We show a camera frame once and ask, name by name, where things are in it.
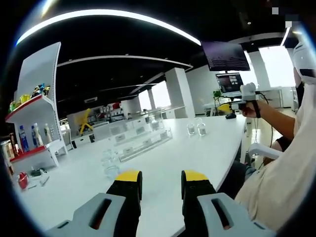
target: white shelf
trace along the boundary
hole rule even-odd
[[[54,110],[54,103],[44,95],[37,95],[20,105],[5,117],[6,122],[19,123],[30,114],[36,114],[45,106],[50,106]]]

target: monitor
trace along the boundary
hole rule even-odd
[[[240,92],[240,86],[243,85],[239,73],[217,74],[216,78],[223,95],[225,93]]]
[[[210,71],[250,71],[240,44],[201,42]]]

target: white column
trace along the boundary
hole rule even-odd
[[[259,84],[259,90],[271,89],[270,81],[266,69],[265,62],[263,61],[259,51],[249,53],[249,57],[252,62],[253,69],[255,71],[257,81]]]
[[[171,69],[165,73],[165,76],[171,106],[185,106],[186,117],[194,118],[192,96],[184,69]]]
[[[156,105],[154,101],[153,91],[151,89],[148,90],[148,96],[149,96],[150,104],[152,106],[152,110],[154,110],[156,108]]]

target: black pants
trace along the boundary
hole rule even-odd
[[[250,166],[234,160],[230,171],[228,172],[222,186],[217,192],[225,193],[232,199],[235,199],[237,193],[245,182],[246,170],[248,168],[250,168]]]

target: curved light strip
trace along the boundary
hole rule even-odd
[[[105,58],[136,58],[136,59],[148,59],[148,60],[156,60],[156,61],[162,61],[162,62],[167,62],[167,63],[174,63],[174,64],[179,64],[186,66],[188,68],[193,68],[192,65],[185,64],[185,63],[180,63],[172,60],[167,60],[167,59],[162,59],[162,58],[153,58],[153,57],[145,57],[145,56],[133,56],[133,55],[106,55],[106,56],[94,56],[94,57],[87,57],[87,58],[80,58],[80,59],[75,59],[69,62],[64,62],[60,63],[57,66],[61,67],[67,64],[72,64],[72,63],[77,63],[77,62],[83,62],[83,61],[88,61],[88,60],[95,60],[95,59],[105,59]]]
[[[43,21],[32,28],[30,28],[27,32],[25,32],[16,42],[16,45],[18,45],[22,40],[30,36],[31,34],[35,33],[36,31],[39,31],[40,29],[51,25],[53,23],[67,20],[70,18],[74,17],[80,17],[80,16],[95,16],[95,15],[107,15],[107,16],[122,16],[122,17],[128,17],[128,18],[133,18],[141,21],[146,21],[149,23],[153,23],[155,25],[164,27],[168,30],[171,30],[179,35],[182,35],[183,37],[193,41],[194,43],[198,44],[201,46],[201,43],[198,39],[194,38],[193,36],[190,36],[188,33],[185,33],[184,31],[171,26],[167,23],[164,23],[160,20],[154,19],[149,16],[144,16],[141,14],[133,13],[133,12],[128,12],[128,11],[119,11],[119,10],[109,10],[109,9],[92,9],[92,10],[81,10],[81,11],[74,11],[74,12],[68,12],[59,16],[55,16],[53,18],[50,18],[46,21]]]

